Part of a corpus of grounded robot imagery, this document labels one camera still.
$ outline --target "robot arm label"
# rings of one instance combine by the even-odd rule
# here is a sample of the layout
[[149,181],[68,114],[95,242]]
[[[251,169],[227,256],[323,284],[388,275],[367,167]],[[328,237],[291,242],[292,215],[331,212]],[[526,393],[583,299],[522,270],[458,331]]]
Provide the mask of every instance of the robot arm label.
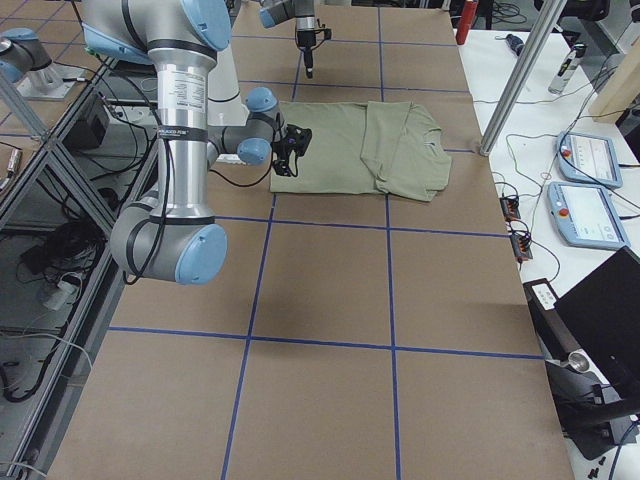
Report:
[[165,108],[205,113],[207,106],[206,79],[202,75],[174,70],[158,72],[158,84],[165,92]]

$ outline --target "brown cardboard surface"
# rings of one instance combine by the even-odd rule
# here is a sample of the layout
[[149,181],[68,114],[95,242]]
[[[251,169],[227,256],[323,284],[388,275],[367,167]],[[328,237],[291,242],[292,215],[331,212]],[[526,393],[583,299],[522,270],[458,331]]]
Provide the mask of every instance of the brown cardboard surface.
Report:
[[541,361],[398,353],[403,480],[573,479]]
[[343,225],[386,225],[383,195],[278,195],[276,220]]
[[507,238],[392,232],[398,345],[539,355]]
[[273,225],[258,336],[389,343],[384,231]]
[[455,46],[384,44],[385,88],[468,92]]
[[251,346],[229,480],[395,478],[389,352]]
[[216,478],[244,342],[109,332],[49,480]]
[[449,185],[430,203],[389,197],[393,227],[505,234],[489,159],[447,152],[452,158]]
[[[449,148],[470,149],[442,12],[320,7],[336,40],[309,80],[292,24],[265,31],[257,8],[234,28],[243,92],[266,81],[283,100],[428,103],[458,126]],[[274,197],[211,174],[227,265],[200,288],[125,289],[124,331],[107,336],[51,478],[572,478],[488,161],[450,154],[450,185],[428,206]],[[264,167],[216,168],[248,183]]]

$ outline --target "silver cylinder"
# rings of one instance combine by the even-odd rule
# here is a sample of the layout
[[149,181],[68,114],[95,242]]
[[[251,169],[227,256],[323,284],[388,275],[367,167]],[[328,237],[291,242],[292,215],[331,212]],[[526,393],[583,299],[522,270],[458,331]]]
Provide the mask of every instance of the silver cylinder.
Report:
[[[198,52],[159,48],[149,51],[158,72],[158,113],[164,128],[184,127],[187,135],[163,140],[158,149],[159,198],[165,198],[169,176],[167,218],[213,217],[207,206],[207,77],[213,58]],[[161,217],[163,202],[151,212]]]
[[518,57],[518,62],[511,72],[511,76],[505,85],[498,105],[484,132],[480,144],[480,155],[488,156],[489,153],[491,153],[531,73],[531,69],[544,48],[551,30],[553,30],[554,25],[558,22],[566,3],[567,0],[546,0],[542,5],[540,16],[531,29],[531,34],[525,43],[522,54]]

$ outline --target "white sticker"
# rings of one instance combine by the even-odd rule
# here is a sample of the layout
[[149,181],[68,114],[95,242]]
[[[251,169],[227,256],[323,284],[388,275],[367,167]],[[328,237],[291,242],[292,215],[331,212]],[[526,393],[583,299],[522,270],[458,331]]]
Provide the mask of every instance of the white sticker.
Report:
[[158,72],[158,91],[164,93],[163,108],[205,113],[207,92],[202,75],[161,70]]
[[536,294],[536,297],[538,297],[542,308],[545,310],[553,310],[555,308],[556,297],[546,283],[534,285],[531,289],[533,293]]

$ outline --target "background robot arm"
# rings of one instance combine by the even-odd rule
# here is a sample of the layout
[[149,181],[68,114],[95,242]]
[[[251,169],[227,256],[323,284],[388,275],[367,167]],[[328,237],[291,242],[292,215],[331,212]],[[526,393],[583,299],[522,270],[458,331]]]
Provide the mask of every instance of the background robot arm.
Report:
[[[247,163],[264,161],[283,133],[277,101],[258,92],[261,108],[245,126],[210,131],[208,75],[231,37],[224,0],[85,0],[83,5],[90,48],[152,63],[158,74],[158,183],[116,221],[113,257],[136,277],[206,283],[222,267],[227,248],[206,202],[207,148],[236,150]],[[280,123],[269,125],[265,117]]]
[[46,93],[62,85],[62,78],[38,36],[28,28],[0,33],[0,71],[16,83],[29,76],[33,87]]
[[320,46],[316,36],[324,34],[322,42],[331,39],[331,29],[316,19],[314,0],[265,0],[260,20],[271,28],[291,18],[296,19],[296,45],[302,52],[307,78],[313,78],[313,51]]

